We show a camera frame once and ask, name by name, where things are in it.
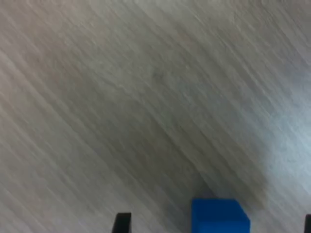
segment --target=blue block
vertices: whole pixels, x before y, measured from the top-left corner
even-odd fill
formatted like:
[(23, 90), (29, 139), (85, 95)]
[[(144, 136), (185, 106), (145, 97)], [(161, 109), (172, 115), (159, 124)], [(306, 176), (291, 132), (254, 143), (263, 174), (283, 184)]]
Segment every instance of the blue block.
[(194, 199), (192, 233), (249, 233), (250, 220), (236, 200)]

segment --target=black object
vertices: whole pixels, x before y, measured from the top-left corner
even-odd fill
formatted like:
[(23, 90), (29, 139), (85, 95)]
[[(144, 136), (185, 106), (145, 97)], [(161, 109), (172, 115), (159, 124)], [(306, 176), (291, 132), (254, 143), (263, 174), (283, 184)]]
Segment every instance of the black object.
[(305, 233), (311, 233), (311, 215), (306, 216)]
[(112, 233), (131, 233), (131, 213), (118, 213), (113, 224)]

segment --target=blue cube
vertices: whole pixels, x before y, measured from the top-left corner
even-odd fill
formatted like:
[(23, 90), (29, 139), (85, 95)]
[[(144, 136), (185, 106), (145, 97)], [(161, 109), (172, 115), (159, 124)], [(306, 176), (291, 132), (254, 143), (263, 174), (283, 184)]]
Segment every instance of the blue cube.
[(236, 200), (194, 199), (192, 233), (249, 233), (250, 220)]

